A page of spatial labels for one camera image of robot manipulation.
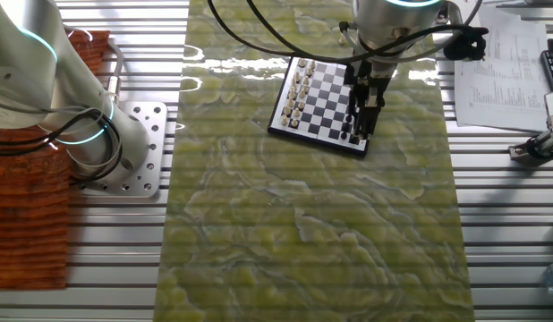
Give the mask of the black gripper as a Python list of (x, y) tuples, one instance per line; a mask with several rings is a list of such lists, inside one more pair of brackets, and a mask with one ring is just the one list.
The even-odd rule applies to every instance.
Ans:
[(366, 85), (375, 89), (363, 108), (363, 129), (360, 117), (362, 108), (362, 95), (357, 91), (350, 92), (350, 115), (353, 117), (353, 135), (364, 138), (374, 134), (379, 113), (384, 106), (382, 97), (391, 81), (395, 64), (387, 64), (376, 61), (357, 61), (349, 63), (345, 69), (345, 84), (354, 86), (356, 84)]

